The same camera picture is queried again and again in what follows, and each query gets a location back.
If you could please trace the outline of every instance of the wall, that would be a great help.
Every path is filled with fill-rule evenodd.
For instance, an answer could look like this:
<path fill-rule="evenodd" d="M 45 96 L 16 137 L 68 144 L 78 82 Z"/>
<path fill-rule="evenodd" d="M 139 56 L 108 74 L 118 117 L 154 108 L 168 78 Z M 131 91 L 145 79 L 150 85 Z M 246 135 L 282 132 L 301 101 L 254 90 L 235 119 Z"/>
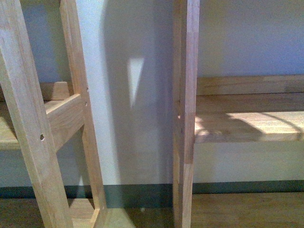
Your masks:
<path fill-rule="evenodd" d="M 199 75 L 304 73 L 301 0 L 202 0 Z M 106 185 L 171 183 L 172 2 L 78 0 Z M 40 81 L 69 79 L 58 3 L 23 4 Z M 66 185 L 87 185 L 80 134 L 58 153 Z M 195 182 L 304 179 L 303 142 L 195 148 Z M 20 152 L 0 153 L 0 187 L 30 186 Z"/>

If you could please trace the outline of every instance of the dark baseboard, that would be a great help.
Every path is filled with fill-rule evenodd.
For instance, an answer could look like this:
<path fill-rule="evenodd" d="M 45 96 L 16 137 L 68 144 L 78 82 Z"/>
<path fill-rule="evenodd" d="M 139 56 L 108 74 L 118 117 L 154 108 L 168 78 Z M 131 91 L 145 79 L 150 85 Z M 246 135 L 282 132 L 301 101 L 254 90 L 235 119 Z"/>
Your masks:
<path fill-rule="evenodd" d="M 91 198 L 90 186 L 65 186 L 68 198 Z M 109 208 L 172 207 L 171 184 L 105 185 Z M 193 194 L 304 192 L 304 180 L 194 183 Z M 32 199 L 32 187 L 0 188 L 0 199 Z"/>

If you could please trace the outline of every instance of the light wood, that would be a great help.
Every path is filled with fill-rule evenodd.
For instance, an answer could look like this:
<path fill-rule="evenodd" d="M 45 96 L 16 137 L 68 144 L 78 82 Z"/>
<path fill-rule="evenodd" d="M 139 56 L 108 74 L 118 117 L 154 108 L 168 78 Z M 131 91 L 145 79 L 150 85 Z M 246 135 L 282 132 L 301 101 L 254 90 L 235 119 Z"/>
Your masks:
<path fill-rule="evenodd" d="M 46 110 L 56 151 L 84 125 L 82 103 L 81 95 L 77 94 Z"/>
<path fill-rule="evenodd" d="M 71 228 L 55 146 L 18 0 L 0 2 L 0 84 L 47 228 Z"/>
<path fill-rule="evenodd" d="M 45 102 L 45 109 L 58 151 L 84 124 L 80 95 L 64 101 Z M 0 102 L 0 151 L 20 150 L 16 133 L 5 102 Z"/>
<path fill-rule="evenodd" d="M 84 127 L 82 139 L 84 143 L 86 155 L 85 159 L 88 167 L 94 206 L 95 209 L 100 210 L 98 215 L 101 218 L 95 219 L 96 222 L 99 223 L 95 226 L 101 228 L 106 220 L 107 208 L 92 117 L 91 101 L 88 91 L 89 88 L 86 79 L 86 66 L 82 48 L 76 1 L 61 0 L 60 13 L 74 92 L 76 94 L 81 94 L 81 97 L 83 98 Z"/>
<path fill-rule="evenodd" d="M 173 6 L 173 207 L 176 228 L 189 228 L 191 219 L 199 3 L 199 0 L 175 0 Z"/>
<path fill-rule="evenodd" d="M 199 77 L 197 95 L 304 92 L 304 75 Z"/>
<path fill-rule="evenodd" d="M 304 193 L 193 195 L 191 228 L 302 228 Z"/>
<path fill-rule="evenodd" d="M 40 83 L 44 101 L 64 100 L 74 94 L 73 87 L 68 82 Z M 0 102 L 4 102 L 4 95 L 0 87 Z"/>
<path fill-rule="evenodd" d="M 197 97 L 195 143 L 304 140 L 304 93 Z"/>

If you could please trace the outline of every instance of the wooden post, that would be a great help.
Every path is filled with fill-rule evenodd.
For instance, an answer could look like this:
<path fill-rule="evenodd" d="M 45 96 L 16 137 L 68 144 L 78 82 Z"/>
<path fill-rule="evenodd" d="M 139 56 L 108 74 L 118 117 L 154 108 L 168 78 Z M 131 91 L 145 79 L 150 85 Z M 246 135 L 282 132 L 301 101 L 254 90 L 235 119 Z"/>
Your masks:
<path fill-rule="evenodd" d="M 199 3 L 200 0 L 174 0 L 173 209 L 176 228 L 190 228 L 191 224 Z"/>
<path fill-rule="evenodd" d="M 105 192 L 101 176 L 101 168 L 95 138 L 95 129 L 91 111 L 91 102 L 86 79 L 86 66 L 82 48 L 82 40 L 78 22 L 75 0 L 61 0 L 60 12 L 66 41 L 67 54 L 71 69 L 73 88 L 76 94 L 81 94 L 84 106 L 83 143 L 88 173 L 91 183 L 95 210 L 100 216 L 96 218 L 96 227 L 102 227 L 105 222 L 107 209 Z"/>
<path fill-rule="evenodd" d="M 47 228 L 71 228 L 50 124 L 18 0 L 0 1 L 0 83 Z"/>

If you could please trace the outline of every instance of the wooden shelf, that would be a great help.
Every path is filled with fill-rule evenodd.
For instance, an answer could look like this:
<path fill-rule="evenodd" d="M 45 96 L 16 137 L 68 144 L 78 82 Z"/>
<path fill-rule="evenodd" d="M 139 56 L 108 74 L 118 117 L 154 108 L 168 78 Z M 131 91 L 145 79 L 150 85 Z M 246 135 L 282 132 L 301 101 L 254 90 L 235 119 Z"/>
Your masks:
<path fill-rule="evenodd" d="M 82 99 L 80 95 L 73 95 L 62 101 L 46 101 L 45 108 L 59 150 L 84 124 Z M 0 102 L 0 150 L 19 149 L 6 103 Z"/>
<path fill-rule="evenodd" d="M 195 143 L 304 140 L 304 93 L 200 95 Z"/>

